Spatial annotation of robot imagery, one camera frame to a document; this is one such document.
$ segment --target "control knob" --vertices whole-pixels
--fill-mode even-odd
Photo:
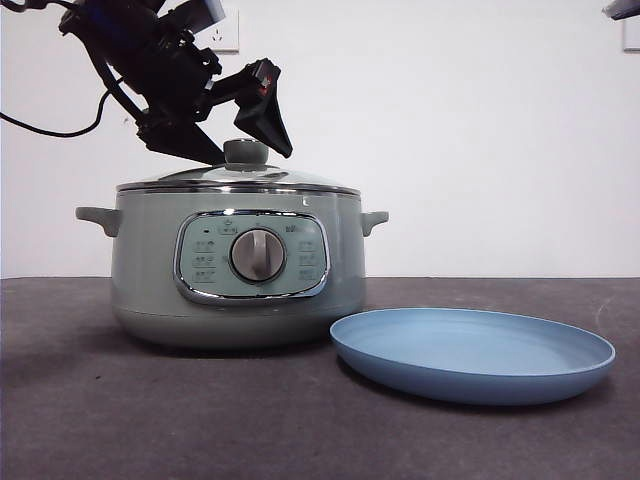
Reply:
[[[284,247],[273,233],[254,229],[240,235],[231,247],[236,272],[251,282],[275,277],[284,264]]]

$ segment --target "wall outlet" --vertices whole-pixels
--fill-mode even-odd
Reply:
[[[238,7],[224,7],[227,15],[224,20],[216,23],[209,30],[211,35],[211,50],[218,53],[240,51],[240,12]]]
[[[623,20],[623,48],[625,52],[640,52],[640,17]]]

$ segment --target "pot base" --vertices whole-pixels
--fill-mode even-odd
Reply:
[[[325,337],[331,324],[361,308],[333,308],[299,315],[171,316],[133,312],[118,307],[113,313],[134,337],[171,347],[201,350],[242,350],[277,347]]]

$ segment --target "blue plate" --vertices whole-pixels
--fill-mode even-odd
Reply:
[[[331,327],[338,354],[375,382],[458,403],[533,405],[591,388],[615,349],[580,328],[479,310],[401,308]]]

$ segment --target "lid knob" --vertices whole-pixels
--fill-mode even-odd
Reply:
[[[224,159],[229,163],[264,165],[269,158],[269,147],[252,138],[239,138],[224,142]]]

